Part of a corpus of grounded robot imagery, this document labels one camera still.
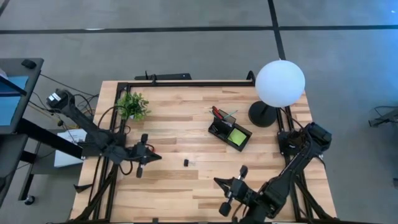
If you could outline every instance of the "wooden table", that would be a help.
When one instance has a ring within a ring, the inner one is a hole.
[[[103,82],[95,113],[96,122],[114,105],[117,85],[117,81]],[[253,86],[133,87],[134,91],[149,100],[152,113],[142,122],[127,122],[131,132],[127,135],[126,145],[134,145],[142,133],[148,133],[148,144],[152,144],[163,159],[148,164],[141,179],[135,177],[137,164],[134,164],[131,175],[125,176],[119,171],[112,222],[151,222],[152,218],[159,218],[160,222],[230,221],[230,217],[225,218],[218,213],[225,198],[223,191],[214,183],[214,177],[237,177],[244,164],[249,168],[246,183],[258,189],[284,168],[284,158],[276,141],[277,123],[259,128],[248,118],[249,107],[259,100]],[[253,133],[242,152],[208,133],[207,129],[213,121],[208,111],[212,106],[226,112],[238,110],[234,114],[236,123]],[[303,125],[311,122],[305,95],[291,106],[291,110],[293,117]],[[110,120],[111,113],[104,117],[101,127],[108,129]],[[188,167],[183,166],[184,159],[189,159]],[[97,158],[89,158],[84,162],[80,185],[92,182],[96,161]],[[122,165],[124,170],[128,170],[128,162]],[[323,165],[313,160],[305,169],[305,175],[309,191],[325,211],[335,217]],[[87,206],[89,193],[86,190],[76,194],[71,218]],[[103,199],[100,218],[104,216],[107,195]],[[234,202],[230,216],[237,206],[238,202]],[[294,220],[290,198],[276,220]]]

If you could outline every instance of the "concrete floor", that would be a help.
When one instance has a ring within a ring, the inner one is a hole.
[[[398,24],[394,0],[274,0],[280,26]],[[265,0],[10,0],[0,30],[180,26],[270,26]],[[281,32],[288,60],[307,80],[316,122],[333,133],[326,171],[342,220],[396,223],[398,129],[370,128],[373,107],[398,105],[398,30]],[[42,57],[42,73],[97,93],[103,80],[132,80],[149,73],[190,72],[194,79],[245,78],[279,58],[273,31],[122,34],[0,35],[0,57]],[[60,87],[39,79],[43,99]],[[35,96],[32,101],[38,102]],[[25,117],[45,128],[55,123],[28,108]],[[37,203],[16,201],[25,169],[15,175],[0,209],[1,223],[62,222],[78,174],[37,176]]]

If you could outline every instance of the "potted plant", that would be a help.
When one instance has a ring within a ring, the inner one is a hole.
[[[134,119],[140,121],[144,119],[150,110],[147,109],[148,101],[142,97],[139,93],[126,93],[122,98],[118,100],[116,105],[120,106],[119,111],[122,119]]]

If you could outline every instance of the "black lamp stand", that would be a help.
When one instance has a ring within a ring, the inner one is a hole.
[[[256,126],[268,127],[276,120],[276,109],[263,101],[257,101],[250,106],[249,119]]]

